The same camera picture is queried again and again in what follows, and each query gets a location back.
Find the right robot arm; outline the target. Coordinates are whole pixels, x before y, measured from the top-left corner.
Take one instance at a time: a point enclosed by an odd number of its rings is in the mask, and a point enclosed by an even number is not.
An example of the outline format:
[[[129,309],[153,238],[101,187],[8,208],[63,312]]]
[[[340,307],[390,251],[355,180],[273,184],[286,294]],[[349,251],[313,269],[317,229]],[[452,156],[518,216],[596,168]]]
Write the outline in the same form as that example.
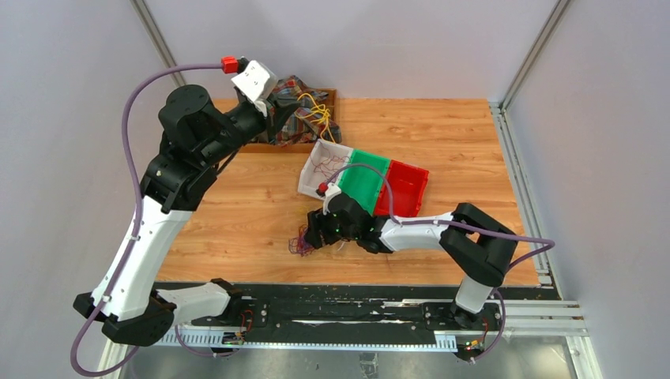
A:
[[[470,203],[437,216],[373,216],[344,194],[308,213],[302,241],[314,250],[349,241],[369,253],[445,251],[464,273],[451,308],[463,329],[483,319],[484,303],[503,283],[518,245],[513,231]]]

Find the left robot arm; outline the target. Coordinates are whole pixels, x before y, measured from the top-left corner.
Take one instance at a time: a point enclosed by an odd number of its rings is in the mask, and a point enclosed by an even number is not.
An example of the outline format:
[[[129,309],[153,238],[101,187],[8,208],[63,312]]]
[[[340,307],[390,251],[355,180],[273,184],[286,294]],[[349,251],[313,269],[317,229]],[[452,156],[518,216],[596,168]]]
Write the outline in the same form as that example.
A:
[[[299,106],[292,97],[274,94],[267,111],[244,95],[238,100],[221,112],[205,88],[189,84],[174,90],[160,109],[160,149],[134,179],[137,204],[126,239],[99,286],[73,303],[79,314],[102,324],[109,340],[148,347],[176,325],[198,318],[214,317],[223,326],[240,320],[241,294],[225,280],[178,290],[154,286],[177,234],[223,164],[256,136],[282,127]]]

